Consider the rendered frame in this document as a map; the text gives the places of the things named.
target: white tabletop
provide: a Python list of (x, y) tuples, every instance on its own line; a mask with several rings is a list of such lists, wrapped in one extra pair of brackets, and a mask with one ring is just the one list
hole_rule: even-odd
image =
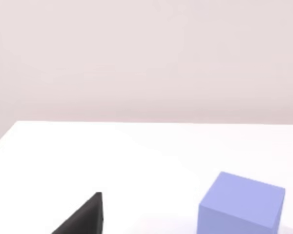
[(194, 234), (220, 171), (286, 188), (293, 229), (293, 125), (17, 122), (0, 141), (0, 234), (50, 234), (97, 191), (104, 234)]

